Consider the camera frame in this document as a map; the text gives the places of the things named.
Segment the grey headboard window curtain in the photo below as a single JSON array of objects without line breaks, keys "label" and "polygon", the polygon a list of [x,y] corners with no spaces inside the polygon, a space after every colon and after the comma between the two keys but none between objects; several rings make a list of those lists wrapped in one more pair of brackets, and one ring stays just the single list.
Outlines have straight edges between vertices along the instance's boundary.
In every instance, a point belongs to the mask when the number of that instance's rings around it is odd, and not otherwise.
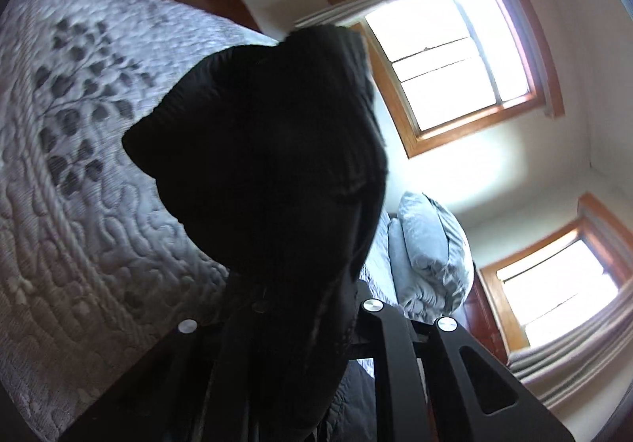
[{"label": "grey headboard window curtain", "polygon": [[597,383],[632,345],[632,231],[590,193],[579,198],[578,213],[599,246],[610,253],[608,268],[616,273],[621,288],[573,330],[508,356],[508,366],[519,381],[552,410]]}]

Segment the white quilted floral bedspread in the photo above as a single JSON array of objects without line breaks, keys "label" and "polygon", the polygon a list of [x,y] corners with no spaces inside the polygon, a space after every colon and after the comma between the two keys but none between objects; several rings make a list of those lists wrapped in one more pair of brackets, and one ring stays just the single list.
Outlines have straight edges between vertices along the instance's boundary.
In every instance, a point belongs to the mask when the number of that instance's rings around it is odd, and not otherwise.
[{"label": "white quilted floral bedspread", "polygon": [[211,54],[270,40],[169,0],[11,0],[1,18],[1,388],[65,432],[229,278],[188,238],[125,132]]}]

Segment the dark wooden headboard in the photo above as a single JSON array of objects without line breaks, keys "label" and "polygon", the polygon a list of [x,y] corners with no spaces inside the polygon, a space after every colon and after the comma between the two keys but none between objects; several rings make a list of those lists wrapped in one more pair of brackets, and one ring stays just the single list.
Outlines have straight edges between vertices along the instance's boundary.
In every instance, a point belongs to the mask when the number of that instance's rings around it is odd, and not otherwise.
[{"label": "dark wooden headboard", "polygon": [[484,291],[483,282],[479,278],[477,267],[474,268],[471,291],[462,307],[466,316],[467,331],[499,362],[506,365],[508,352]]}]

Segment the wooden framed headboard window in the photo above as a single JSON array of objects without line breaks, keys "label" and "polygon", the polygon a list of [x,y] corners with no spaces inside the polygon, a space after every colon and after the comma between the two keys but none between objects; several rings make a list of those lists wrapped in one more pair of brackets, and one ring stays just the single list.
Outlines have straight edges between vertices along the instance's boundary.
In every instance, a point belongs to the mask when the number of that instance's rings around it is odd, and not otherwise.
[{"label": "wooden framed headboard window", "polygon": [[603,310],[632,279],[632,231],[586,192],[572,221],[479,275],[506,353],[542,347]]}]

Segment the light blue bed sheet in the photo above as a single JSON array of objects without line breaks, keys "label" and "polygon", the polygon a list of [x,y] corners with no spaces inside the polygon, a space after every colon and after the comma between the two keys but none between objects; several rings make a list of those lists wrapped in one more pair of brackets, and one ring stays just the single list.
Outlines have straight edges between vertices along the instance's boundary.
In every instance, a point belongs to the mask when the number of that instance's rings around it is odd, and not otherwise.
[{"label": "light blue bed sheet", "polygon": [[372,297],[395,307],[402,315],[407,315],[400,304],[398,289],[406,283],[412,268],[404,247],[401,227],[391,229],[391,223],[392,218],[382,209],[360,279],[367,283]]}]

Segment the black pants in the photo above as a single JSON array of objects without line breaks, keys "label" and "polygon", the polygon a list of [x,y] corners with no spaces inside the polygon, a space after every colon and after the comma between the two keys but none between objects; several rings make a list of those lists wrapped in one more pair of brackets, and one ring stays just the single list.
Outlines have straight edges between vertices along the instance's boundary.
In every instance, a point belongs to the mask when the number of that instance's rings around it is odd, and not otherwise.
[{"label": "black pants", "polygon": [[229,272],[191,441],[307,441],[348,365],[387,157],[363,37],[297,29],[188,71],[122,146]]}]

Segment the grey folded comforter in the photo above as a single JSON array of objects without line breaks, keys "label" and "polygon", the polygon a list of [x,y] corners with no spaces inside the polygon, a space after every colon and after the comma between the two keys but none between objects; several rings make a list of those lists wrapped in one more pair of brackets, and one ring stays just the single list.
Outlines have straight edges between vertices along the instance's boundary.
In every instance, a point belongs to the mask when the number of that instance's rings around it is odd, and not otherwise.
[{"label": "grey folded comforter", "polygon": [[412,320],[451,315],[474,282],[470,244],[457,218],[426,194],[407,192],[389,223],[389,257],[399,306]]}]

